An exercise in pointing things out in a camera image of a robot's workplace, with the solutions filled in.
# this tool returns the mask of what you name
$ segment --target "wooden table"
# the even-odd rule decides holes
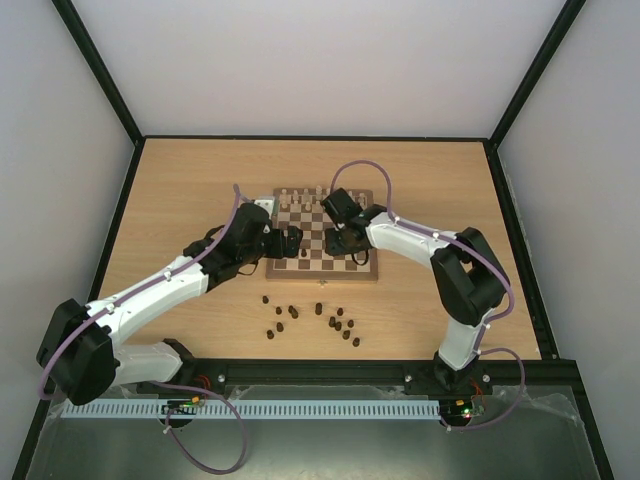
[[[445,230],[480,229],[516,292],[511,316],[492,324],[483,348],[507,346],[540,358],[514,259],[480,143],[280,140],[147,140],[104,279],[111,295],[160,270],[193,240],[224,223],[238,183],[251,198],[281,185],[328,186],[338,167],[359,158],[381,163],[393,181],[393,207],[404,218]],[[347,169],[340,185],[368,188],[384,204],[386,186],[367,166]],[[379,252],[377,284],[274,282],[262,262],[205,296],[162,315],[129,343],[180,340],[198,357],[263,359],[430,359],[447,325],[433,274],[399,255]],[[262,303],[268,295],[271,302]],[[316,316],[322,302],[325,314]],[[291,319],[293,304],[300,318]],[[276,306],[285,313],[276,316]],[[327,325],[338,307],[353,319],[352,346]],[[284,322],[283,333],[266,331]]]

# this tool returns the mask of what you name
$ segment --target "purple cable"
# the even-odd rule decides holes
[[[205,248],[202,253],[198,256],[196,256],[195,258],[191,259],[190,261],[188,261],[187,263],[185,263],[184,265],[171,270],[171,276],[175,276],[178,275],[179,273],[185,271],[187,268],[191,267],[192,265],[194,265],[195,263],[199,262],[203,257],[205,257],[206,255],[208,255],[214,248],[216,248],[216,246],[218,245],[218,243],[220,243],[220,240],[222,240],[222,238],[225,236],[225,234],[227,233],[227,231],[229,230],[229,227],[231,226],[231,222],[233,222],[234,217],[236,216],[236,211],[238,209],[238,204],[240,203],[240,197],[243,196],[240,193],[240,188],[238,187],[237,184],[233,184],[233,191],[235,192],[235,199],[233,201],[233,208],[231,210],[231,213],[229,214],[229,218],[227,219],[227,222],[224,225],[224,228],[222,229],[222,231],[220,232],[220,234],[216,237],[216,239],[213,241],[213,243],[211,245],[209,245],[207,248]],[[146,283],[143,283],[142,285],[140,285],[137,288],[134,288],[133,290],[131,290],[129,293],[127,293],[126,295],[123,295],[122,297],[120,297],[118,300],[116,300],[115,302],[113,302],[114,306],[116,307],[120,307],[122,306],[122,304],[124,302],[126,302],[127,300],[130,300],[131,298],[135,297],[136,295],[138,295],[139,293],[147,290],[148,288],[153,287],[154,285],[159,284],[162,281],[166,281],[166,277],[164,275],[158,275],[157,277],[152,278],[151,280],[149,280]],[[49,379],[49,375],[51,374],[51,370],[53,370],[54,365],[56,364],[56,362],[60,359],[60,357],[62,356],[62,354],[64,353],[64,351],[69,347],[69,345],[71,345],[71,343],[78,338],[78,336],[84,332],[87,328],[89,328],[90,325],[92,325],[93,323],[95,323],[97,320],[101,319],[102,317],[104,317],[107,314],[107,309],[103,308],[102,310],[100,310],[98,313],[96,313],[95,315],[93,315],[92,317],[88,318],[87,320],[85,320],[82,325],[80,325],[78,328],[76,328],[61,344],[60,346],[57,348],[57,350],[53,353],[53,355],[51,355],[51,358],[49,359],[49,361],[47,362],[47,365],[45,365],[43,371],[42,371],[42,376],[40,377],[40,383],[38,384],[38,396],[42,399],[42,400],[51,400],[53,398],[53,395],[48,395],[47,393],[45,393],[44,388],[45,385],[47,384],[47,380]]]
[[[215,398],[216,400],[220,400],[222,403],[224,403],[229,408],[229,410],[231,410],[231,413],[233,413],[235,417],[238,419],[238,422],[240,423],[240,429],[242,430],[242,452],[240,452],[240,457],[238,458],[238,461],[233,464],[233,466],[225,470],[218,470],[216,468],[208,467],[204,463],[201,463],[198,460],[196,460],[194,456],[187,451],[185,446],[178,439],[177,435],[173,432],[173,429],[171,428],[171,424],[169,423],[171,420],[171,414],[175,411],[175,409],[171,409],[169,410],[169,412],[167,412],[167,416],[164,419],[164,425],[165,427],[167,427],[166,432],[168,432],[169,435],[171,435],[171,438],[173,438],[173,441],[176,442],[176,445],[178,445],[178,447],[180,448],[180,451],[185,456],[185,458],[189,460],[193,465],[198,467],[200,470],[207,473],[211,473],[213,475],[226,475],[228,473],[233,473],[239,470],[240,467],[242,467],[242,464],[244,463],[244,458],[247,455],[247,448],[249,446],[249,432],[247,431],[247,426],[242,420],[240,413],[238,413],[238,410],[236,409],[236,407],[234,407],[231,404],[231,402],[229,402],[222,395],[218,395],[217,393],[211,392],[209,390],[205,390],[204,388],[189,387],[186,385],[172,385],[170,383],[161,383],[161,382],[149,382],[149,383],[152,383],[153,385],[157,385],[158,387],[170,388],[173,390],[185,390],[188,392],[201,393],[203,395],[207,395],[208,397]]]
[[[428,237],[431,238],[435,238],[434,237],[434,233],[436,233],[435,230],[432,230],[428,227],[422,227],[422,226],[415,226],[415,225],[410,225],[404,221],[402,221],[402,219],[398,219],[397,215],[395,214],[395,212],[393,211],[393,209],[391,208],[391,177],[389,176],[389,174],[387,173],[387,171],[378,163],[372,161],[372,160],[354,160],[352,162],[349,163],[345,163],[342,167],[340,167],[338,169],[338,171],[335,173],[335,175],[333,176],[333,180],[331,181],[331,191],[333,192],[333,189],[336,185],[336,181],[338,180],[338,176],[340,175],[340,173],[348,168],[351,167],[353,165],[370,165],[372,167],[377,168],[380,173],[382,173],[382,175],[384,176],[384,179],[387,182],[387,213],[389,214],[389,218],[391,218],[392,221],[397,222],[398,225],[400,225],[401,227],[404,227],[408,230],[411,230],[413,232],[419,233],[421,235],[426,235]],[[502,273],[500,273],[500,271],[491,264],[491,262],[489,262],[489,260],[487,260],[486,258],[484,258],[482,255],[480,255],[478,252],[476,252],[475,250],[467,247],[465,244],[459,242],[458,240],[451,238],[447,235],[443,235],[441,233],[438,233],[438,238],[444,240],[445,242],[450,243],[451,245],[459,248],[460,250],[462,250],[463,252],[468,253],[469,255],[471,255],[473,258],[475,258],[476,260],[478,260],[480,263],[482,263],[482,265],[484,265],[493,275],[495,275],[495,277],[500,281],[500,283],[502,284],[502,286],[504,287],[504,289],[507,292],[507,296],[509,297],[509,305],[507,306],[507,308],[500,312],[500,313],[496,313],[495,315],[492,315],[491,317],[487,318],[486,320],[486,324],[489,324],[491,322],[493,322],[494,320],[498,320],[499,318],[504,318],[507,315],[509,315],[511,312],[513,312],[513,308],[515,306],[516,303],[516,298],[515,295],[513,293],[513,289],[511,288],[511,285],[509,285],[509,282],[507,281],[507,279],[505,278],[504,275],[502,275]],[[474,350],[477,350],[478,347],[480,346],[480,341],[482,340],[482,337],[484,335],[484,332],[486,330],[486,328],[483,326],[482,327],[482,332],[480,332],[480,334],[477,337],[477,341],[476,341],[476,345],[474,346]]]
[[[498,347],[487,350],[486,352],[482,352],[482,355],[491,355],[496,352],[507,352],[516,359],[518,362],[518,366],[520,367],[520,388],[518,388],[518,394],[516,395],[516,399],[513,401],[509,408],[507,408],[504,412],[498,415],[496,418],[489,420],[488,422],[481,423],[479,425],[467,425],[466,427],[452,427],[449,425],[444,419],[440,420],[441,423],[447,427],[447,430],[452,430],[454,432],[466,432],[469,430],[480,430],[482,428],[490,427],[491,425],[495,425],[498,422],[501,422],[505,418],[509,416],[509,414],[518,406],[518,404],[522,401],[522,396],[524,395],[524,382],[525,382],[525,373],[524,373],[524,364],[522,363],[522,359],[518,356],[516,352],[506,347]]]

